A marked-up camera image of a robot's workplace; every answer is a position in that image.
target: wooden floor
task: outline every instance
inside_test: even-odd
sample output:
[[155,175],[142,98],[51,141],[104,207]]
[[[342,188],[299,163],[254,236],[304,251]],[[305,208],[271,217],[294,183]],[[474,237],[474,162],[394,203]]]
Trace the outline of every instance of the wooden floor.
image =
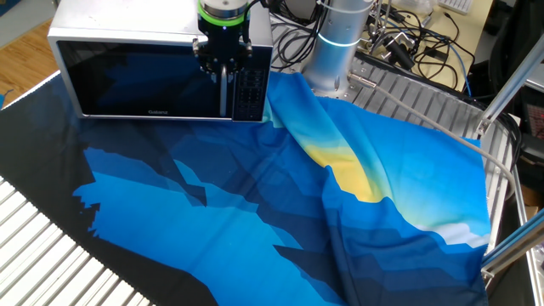
[[47,40],[51,20],[0,49],[0,94],[3,106],[17,99],[59,68]]

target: microwave window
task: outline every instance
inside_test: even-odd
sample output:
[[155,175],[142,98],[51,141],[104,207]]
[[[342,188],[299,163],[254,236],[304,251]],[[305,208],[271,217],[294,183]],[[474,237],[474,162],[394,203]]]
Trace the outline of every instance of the microwave window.
[[192,47],[57,43],[85,115],[219,117],[219,85]]

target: microwave handle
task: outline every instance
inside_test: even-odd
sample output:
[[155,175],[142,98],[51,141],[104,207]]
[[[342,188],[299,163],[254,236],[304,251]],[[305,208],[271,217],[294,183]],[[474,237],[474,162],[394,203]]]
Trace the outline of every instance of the microwave handle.
[[221,93],[219,97],[219,115],[227,116],[227,65],[221,65]]

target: microwave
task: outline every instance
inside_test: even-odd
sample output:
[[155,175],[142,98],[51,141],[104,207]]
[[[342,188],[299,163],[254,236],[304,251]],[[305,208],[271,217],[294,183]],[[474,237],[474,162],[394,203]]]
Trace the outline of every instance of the microwave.
[[76,113],[262,121],[273,52],[269,11],[252,7],[252,57],[229,76],[225,89],[194,54],[194,40],[207,40],[198,28],[198,5],[198,0],[63,0],[48,41]]

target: microwave control panel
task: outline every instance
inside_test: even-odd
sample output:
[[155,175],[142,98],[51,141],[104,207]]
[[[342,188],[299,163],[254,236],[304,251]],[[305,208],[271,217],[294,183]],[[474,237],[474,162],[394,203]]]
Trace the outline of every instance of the microwave control panel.
[[264,86],[268,76],[264,70],[247,69],[241,71],[237,77],[235,121],[260,122],[263,120]]

